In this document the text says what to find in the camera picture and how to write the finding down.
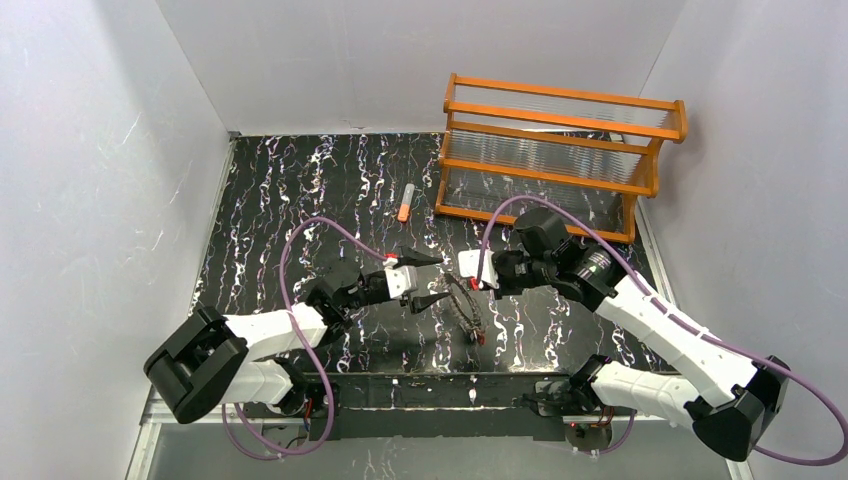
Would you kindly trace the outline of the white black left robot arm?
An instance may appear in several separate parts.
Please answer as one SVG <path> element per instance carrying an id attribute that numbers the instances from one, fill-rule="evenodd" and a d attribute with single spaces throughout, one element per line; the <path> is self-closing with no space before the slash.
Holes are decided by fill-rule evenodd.
<path id="1" fill-rule="evenodd" d="M 261 403 L 286 416 L 308 416 L 328 405 L 327 387 L 307 378 L 285 353 L 338 340 L 352 314 L 396 301 L 425 311 L 443 294 L 417 295 L 417 270 L 440 259 L 403 247 L 380 270 L 364 273 L 342 257 L 306 286 L 289 310 L 223 315 L 197 308 L 145 361 L 143 372 L 180 424 L 224 404 Z"/>

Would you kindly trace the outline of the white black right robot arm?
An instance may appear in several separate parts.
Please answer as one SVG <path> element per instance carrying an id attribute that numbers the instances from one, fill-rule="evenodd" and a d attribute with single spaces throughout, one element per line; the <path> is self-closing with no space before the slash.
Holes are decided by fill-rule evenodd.
<path id="1" fill-rule="evenodd" d="M 521 249 L 484 257 L 482 284 L 496 298 L 551 287 L 637 337 L 676 371 L 653 374 L 595 354 L 530 400 L 548 410 L 638 410 L 689 428 L 726 459 L 746 460 L 782 406 L 787 377 L 708 343 L 707 330 L 691 320 L 672 320 L 671 305 L 641 276 L 627 273 L 600 244 L 572 238 L 551 210 L 529 210 L 514 227 Z"/>

